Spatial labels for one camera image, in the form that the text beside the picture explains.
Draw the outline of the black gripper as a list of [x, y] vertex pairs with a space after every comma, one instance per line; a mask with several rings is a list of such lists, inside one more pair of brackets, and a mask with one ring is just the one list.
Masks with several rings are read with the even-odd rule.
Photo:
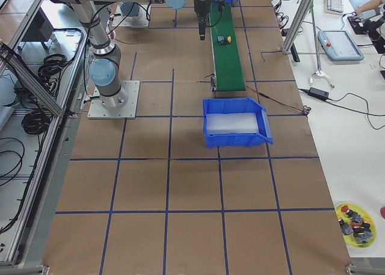
[[194, 11], [198, 17], [199, 38], [200, 40], [205, 40], [206, 28], [207, 28], [206, 17], [211, 11], [212, 0], [193, 0], [193, 2], [194, 2]]

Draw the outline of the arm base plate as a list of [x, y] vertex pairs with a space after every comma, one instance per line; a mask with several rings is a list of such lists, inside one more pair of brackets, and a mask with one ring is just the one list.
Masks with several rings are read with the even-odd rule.
[[95, 87], [88, 110], [89, 119], [134, 119], [137, 113], [140, 81], [120, 81], [121, 89], [115, 96], [102, 96]]
[[134, 2], [121, 2], [117, 6], [112, 17], [112, 28], [147, 28], [149, 26], [150, 8], [148, 5], [137, 4]]

